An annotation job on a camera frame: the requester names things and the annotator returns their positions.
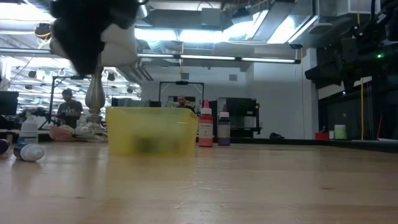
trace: red object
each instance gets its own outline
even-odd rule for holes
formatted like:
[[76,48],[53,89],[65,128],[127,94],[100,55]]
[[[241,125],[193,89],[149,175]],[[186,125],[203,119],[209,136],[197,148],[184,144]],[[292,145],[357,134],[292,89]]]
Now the red object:
[[209,101],[205,100],[205,105],[201,110],[199,118],[199,146],[212,147],[213,146],[213,117],[211,116],[211,109],[209,109]]
[[315,133],[315,140],[329,140],[329,133]]

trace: computer monitor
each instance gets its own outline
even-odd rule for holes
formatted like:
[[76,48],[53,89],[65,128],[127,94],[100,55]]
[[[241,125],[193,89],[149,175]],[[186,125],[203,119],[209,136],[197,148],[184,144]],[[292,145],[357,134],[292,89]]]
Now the computer monitor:
[[0,115],[16,115],[19,92],[0,91]]

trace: yellow cable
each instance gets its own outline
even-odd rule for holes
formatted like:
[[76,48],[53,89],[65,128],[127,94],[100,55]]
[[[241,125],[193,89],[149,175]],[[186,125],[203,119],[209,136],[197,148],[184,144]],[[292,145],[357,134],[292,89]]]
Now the yellow cable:
[[36,35],[36,37],[47,37],[47,36],[49,36],[51,33],[49,32],[48,34],[43,34],[43,35],[37,35],[37,34],[35,34]]
[[361,140],[364,140],[364,121],[363,121],[363,78],[361,78]]
[[361,15],[359,14],[359,0],[357,0],[357,13],[356,13],[356,19],[358,21],[358,26],[361,26]]
[[45,37],[45,39],[43,40],[43,42],[39,45],[38,49],[41,49],[45,44],[47,44],[46,40],[48,39],[48,36]]

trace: purple bottle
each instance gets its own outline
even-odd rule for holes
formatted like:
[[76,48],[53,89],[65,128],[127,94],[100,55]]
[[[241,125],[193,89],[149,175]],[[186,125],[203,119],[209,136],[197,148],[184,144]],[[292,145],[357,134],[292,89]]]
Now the purple bottle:
[[229,146],[231,144],[231,121],[229,120],[229,113],[226,111],[226,105],[223,107],[223,112],[218,116],[218,145]]

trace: bottle cap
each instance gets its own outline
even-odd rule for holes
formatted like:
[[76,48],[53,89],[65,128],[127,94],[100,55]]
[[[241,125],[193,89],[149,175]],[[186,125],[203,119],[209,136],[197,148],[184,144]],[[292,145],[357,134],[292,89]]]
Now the bottle cap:
[[209,101],[205,100],[204,107],[200,110],[201,114],[211,114],[211,109],[209,108]]
[[228,112],[220,112],[220,118],[229,118]]
[[220,112],[220,118],[229,118],[229,113],[226,110],[226,105],[223,106],[223,111]]

